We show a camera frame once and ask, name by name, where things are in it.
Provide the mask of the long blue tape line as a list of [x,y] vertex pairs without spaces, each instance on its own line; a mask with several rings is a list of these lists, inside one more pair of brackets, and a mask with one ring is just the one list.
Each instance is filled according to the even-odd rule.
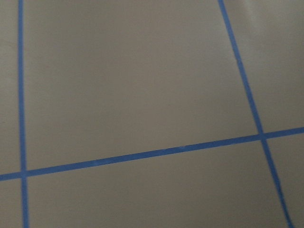
[[23,49],[23,1],[18,1],[18,97],[19,97],[19,143],[21,172],[22,225],[29,227],[27,148],[24,103],[24,49]]
[[228,16],[228,12],[226,10],[225,3],[224,3],[224,1],[219,0],[218,5],[219,5],[219,8],[220,8],[220,11],[221,11],[224,23],[225,23],[225,27],[226,27],[226,30],[227,30],[227,33],[228,33],[228,37],[229,37],[229,40],[230,40],[230,43],[231,43],[231,47],[232,47],[232,50],[233,50],[233,53],[234,53],[234,57],[235,57],[235,60],[237,62],[237,67],[238,67],[238,70],[239,70],[239,73],[240,73],[240,76],[241,76],[241,79],[242,79],[242,83],[243,83],[243,86],[244,86],[244,89],[245,89],[245,92],[246,92],[246,96],[247,96],[247,100],[248,100],[248,103],[249,103],[249,106],[250,106],[250,110],[251,110],[251,113],[252,113],[252,116],[253,116],[253,119],[254,119],[254,122],[255,122],[257,132],[258,132],[259,141],[262,144],[264,155],[266,157],[266,161],[267,161],[267,164],[268,164],[268,167],[269,167],[269,170],[270,170],[270,173],[271,173],[274,185],[275,185],[275,189],[276,189],[276,192],[277,192],[277,195],[278,195],[278,198],[279,198],[280,205],[281,205],[282,210],[283,210],[285,220],[287,222],[287,226],[289,228],[293,228],[294,224],[292,222],[292,219],[291,219],[289,211],[288,211],[288,207],[287,207],[287,204],[286,204],[286,201],[285,201],[285,196],[284,196],[284,193],[283,193],[283,190],[282,190],[281,181],[280,181],[280,178],[278,176],[276,166],[275,166],[275,163],[274,163],[274,160],[273,160],[273,157],[272,157],[272,154],[271,154],[271,151],[270,151],[270,148],[269,148],[269,145],[268,145],[268,142],[267,142],[264,130],[263,130],[263,126],[262,126],[262,123],[261,123],[261,120],[260,120],[260,117],[259,117],[258,109],[257,109],[257,106],[256,106],[255,101],[254,101],[254,97],[253,97],[253,94],[252,94],[251,87],[249,85],[246,70],[245,70],[243,62],[242,62],[241,54],[240,54],[239,49],[238,49],[238,44],[237,44],[237,41],[236,41],[236,38],[235,38],[235,35],[234,35],[234,31],[233,31],[233,28],[232,28],[232,25],[231,25],[231,22],[230,22],[230,19],[229,19],[229,16]]

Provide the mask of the crossing blue tape line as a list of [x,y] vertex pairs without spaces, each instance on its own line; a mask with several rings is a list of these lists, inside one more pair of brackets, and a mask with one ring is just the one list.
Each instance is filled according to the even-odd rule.
[[[272,139],[272,138],[285,137],[285,136],[296,135],[301,133],[304,133],[304,127],[281,130],[276,132],[269,132],[269,133],[265,133],[264,135],[266,139]],[[134,161],[134,160],[146,159],[150,157],[158,157],[158,156],[164,156],[164,155],[170,155],[170,154],[176,154],[182,152],[192,152],[197,150],[216,148],[216,147],[222,147],[222,146],[228,146],[234,144],[249,143],[259,140],[260,140],[259,135],[249,135],[249,136],[243,136],[243,137],[237,137],[231,139],[217,140],[212,142],[203,142],[203,143],[180,146],[180,147],[173,147],[173,148],[127,154],[127,155],[121,155],[121,156],[115,156],[115,157],[109,157],[109,158],[103,158],[103,159],[97,159],[91,161],[82,161],[82,162],[64,164],[59,166],[33,169],[33,170],[25,171],[25,175],[26,177],[40,176],[51,173],[57,173],[57,172],[65,172],[65,171],[72,171],[72,170],[90,168],[95,166],[108,165],[112,163]],[[1,174],[0,181],[21,179],[21,177],[22,177],[22,173],[20,171]]]

